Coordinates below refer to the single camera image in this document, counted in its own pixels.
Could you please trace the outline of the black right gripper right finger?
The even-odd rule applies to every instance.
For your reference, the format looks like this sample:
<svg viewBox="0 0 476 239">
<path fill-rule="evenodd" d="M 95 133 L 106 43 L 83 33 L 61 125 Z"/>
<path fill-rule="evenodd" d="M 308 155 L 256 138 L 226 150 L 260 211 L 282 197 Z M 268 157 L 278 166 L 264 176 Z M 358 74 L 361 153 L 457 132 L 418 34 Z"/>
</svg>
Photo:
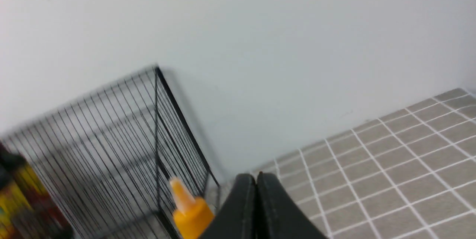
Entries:
<svg viewBox="0 0 476 239">
<path fill-rule="evenodd" d="M 293 202 L 276 175 L 260 172 L 256 180 L 258 239 L 326 239 Z"/>
</svg>

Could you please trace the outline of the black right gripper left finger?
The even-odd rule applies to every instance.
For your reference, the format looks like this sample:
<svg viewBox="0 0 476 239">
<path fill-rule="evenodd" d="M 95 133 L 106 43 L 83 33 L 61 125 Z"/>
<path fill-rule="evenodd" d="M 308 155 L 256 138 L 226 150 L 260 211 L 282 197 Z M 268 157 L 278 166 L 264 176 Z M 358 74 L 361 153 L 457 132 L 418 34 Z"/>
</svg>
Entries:
<svg viewBox="0 0 476 239">
<path fill-rule="evenodd" d="M 238 174 L 235 182 L 201 239 L 255 239 L 256 181 L 250 174 Z"/>
</svg>

